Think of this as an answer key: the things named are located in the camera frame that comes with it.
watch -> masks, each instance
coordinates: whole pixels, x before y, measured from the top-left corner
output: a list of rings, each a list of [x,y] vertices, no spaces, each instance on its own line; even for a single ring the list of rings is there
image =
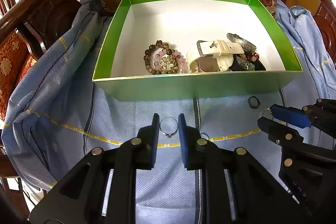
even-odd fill
[[[191,72],[216,72],[227,71],[234,61],[233,54],[243,53],[239,43],[199,40],[186,58]]]

light blue cloth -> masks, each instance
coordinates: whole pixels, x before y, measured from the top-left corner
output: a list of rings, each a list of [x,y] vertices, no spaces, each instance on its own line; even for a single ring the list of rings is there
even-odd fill
[[[13,92],[2,132],[2,141],[19,175],[32,186],[46,190],[92,148],[116,148],[119,142],[136,136],[141,127],[151,123],[154,113],[161,119],[177,119],[184,113],[187,125],[195,126],[192,100],[118,102],[92,83],[95,61],[111,18],[95,12],[100,9],[99,0],[81,3],[72,28]],[[288,10],[278,2],[277,20],[297,47],[304,68],[302,77],[283,89],[286,106],[301,108],[314,104],[319,97],[336,99],[336,75],[332,62],[324,62],[330,57],[310,13],[298,7]],[[221,148],[245,147],[282,183],[278,178],[280,147],[265,133],[255,133],[261,111],[274,103],[281,105],[282,100],[278,92],[256,96],[261,103],[258,109],[248,107],[249,96],[199,99],[200,131],[210,138],[224,137],[216,141]],[[299,132],[307,143],[333,147],[333,139],[327,135],[320,135],[320,131],[312,134],[316,129]],[[196,207],[202,206],[196,200],[198,171],[184,169],[180,147],[174,144],[178,142],[178,134],[171,139],[160,134],[159,144],[166,147],[158,148],[154,169],[137,171],[137,223],[198,223]]]

watch face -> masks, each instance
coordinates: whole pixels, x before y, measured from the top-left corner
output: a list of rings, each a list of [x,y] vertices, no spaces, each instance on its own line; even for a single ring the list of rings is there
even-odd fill
[[[219,71],[217,59],[212,56],[200,57],[197,60],[199,72],[216,72]]]

bolt head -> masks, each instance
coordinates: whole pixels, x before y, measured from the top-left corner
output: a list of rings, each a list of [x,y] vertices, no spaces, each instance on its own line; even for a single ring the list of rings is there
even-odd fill
[[[243,156],[243,155],[246,154],[246,149],[243,148],[243,147],[238,147],[238,148],[236,149],[236,153],[237,153],[238,155]]]
[[[292,136],[292,134],[288,133],[288,134],[286,134],[285,138],[286,138],[286,140],[291,140],[293,138],[293,136]]]
[[[141,144],[141,139],[140,138],[133,138],[133,139],[131,139],[131,144],[133,144],[133,145]]]
[[[95,156],[101,154],[103,152],[103,150],[100,147],[95,147],[91,150],[91,153]]]
[[[284,162],[284,165],[286,167],[290,167],[293,163],[293,160],[292,159],[286,159],[285,162]]]
[[[198,139],[197,140],[198,145],[206,145],[207,143],[208,143],[208,141],[206,139]]]

white watch strap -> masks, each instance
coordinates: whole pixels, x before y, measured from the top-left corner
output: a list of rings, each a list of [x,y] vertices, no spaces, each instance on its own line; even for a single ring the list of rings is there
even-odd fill
[[[191,71],[194,71],[192,63],[202,56],[213,55],[219,60],[225,60],[225,56],[232,60],[232,54],[243,54],[239,43],[225,42],[224,40],[197,41],[197,43],[187,52],[186,58]]]

